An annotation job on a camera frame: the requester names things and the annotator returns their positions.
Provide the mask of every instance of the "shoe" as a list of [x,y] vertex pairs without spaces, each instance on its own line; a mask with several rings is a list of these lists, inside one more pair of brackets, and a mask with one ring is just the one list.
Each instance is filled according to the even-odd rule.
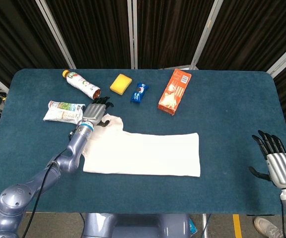
[[269,238],[282,238],[283,237],[282,231],[264,218],[256,217],[253,221],[253,224],[255,228],[257,229],[257,231],[261,233],[262,235],[264,235],[265,237],[269,237]]

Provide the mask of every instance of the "floor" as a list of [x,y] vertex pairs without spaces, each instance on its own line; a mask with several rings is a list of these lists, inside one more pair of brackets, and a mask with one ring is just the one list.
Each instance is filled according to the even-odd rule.
[[[30,213],[25,215],[19,229],[19,234],[22,235],[27,222],[30,218]],[[201,215],[191,215],[198,232],[193,235],[193,238],[200,238],[202,229]],[[273,222],[276,226],[281,227],[281,216],[267,216],[266,219]],[[240,215],[240,227],[243,238],[262,238],[253,226],[254,217]],[[80,237],[83,222],[78,213],[36,213],[31,224],[27,238],[77,238]],[[232,215],[213,214],[208,225],[208,234],[210,238],[234,238],[234,223]]]

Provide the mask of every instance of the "orange box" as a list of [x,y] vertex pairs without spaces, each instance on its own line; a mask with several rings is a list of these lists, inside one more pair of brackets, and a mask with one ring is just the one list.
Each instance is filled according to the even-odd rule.
[[186,73],[176,68],[158,102],[157,108],[170,113],[173,116],[184,95],[185,89],[191,80],[191,77],[192,75],[190,73]]

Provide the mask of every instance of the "robotic hand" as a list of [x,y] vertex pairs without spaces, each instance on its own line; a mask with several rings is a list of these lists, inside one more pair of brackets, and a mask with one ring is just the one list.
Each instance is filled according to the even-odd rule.
[[258,131],[259,137],[252,135],[253,139],[260,146],[260,150],[266,160],[269,174],[257,172],[253,167],[249,167],[250,172],[257,178],[272,181],[273,184],[282,190],[280,199],[286,213],[286,150],[279,138]]
[[42,193],[53,187],[62,173],[75,173],[79,166],[81,153],[91,136],[95,125],[106,126],[109,121],[101,121],[105,110],[113,104],[107,102],[109,97],[98,98],[90,104],[83,115],[82,121],[77,125],[71,140],[62,153],[54,156],[44,170],[35,175],[26,183],[12,185],[0,195],[0,238],[18,238],[17,230],[27,206],[37,196],[37,201]]

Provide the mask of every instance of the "white towel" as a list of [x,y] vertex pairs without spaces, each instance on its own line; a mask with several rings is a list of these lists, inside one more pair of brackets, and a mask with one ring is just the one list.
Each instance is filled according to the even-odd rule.
[[121,118],[109,114],[95,126],[84,148],[83,171],[102,174],[200,176],[199,137],[147,135],[123,131]]

